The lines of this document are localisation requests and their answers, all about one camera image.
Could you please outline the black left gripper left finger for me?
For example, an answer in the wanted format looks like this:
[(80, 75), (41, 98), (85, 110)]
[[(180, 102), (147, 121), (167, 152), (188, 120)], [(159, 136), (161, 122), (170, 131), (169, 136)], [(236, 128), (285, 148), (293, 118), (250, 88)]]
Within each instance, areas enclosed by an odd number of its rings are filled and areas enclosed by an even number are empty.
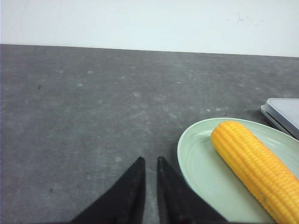
[(137, 160), (71, 224), (141, 224), (145, 206), (145, 159)]

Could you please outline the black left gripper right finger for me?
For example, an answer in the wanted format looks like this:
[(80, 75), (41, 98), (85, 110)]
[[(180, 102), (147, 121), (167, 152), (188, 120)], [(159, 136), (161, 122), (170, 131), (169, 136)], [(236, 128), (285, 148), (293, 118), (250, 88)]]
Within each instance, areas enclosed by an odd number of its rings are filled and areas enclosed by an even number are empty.
[(227, 224), (160, 156), (157, 159), (157, 203), (162, 224)]

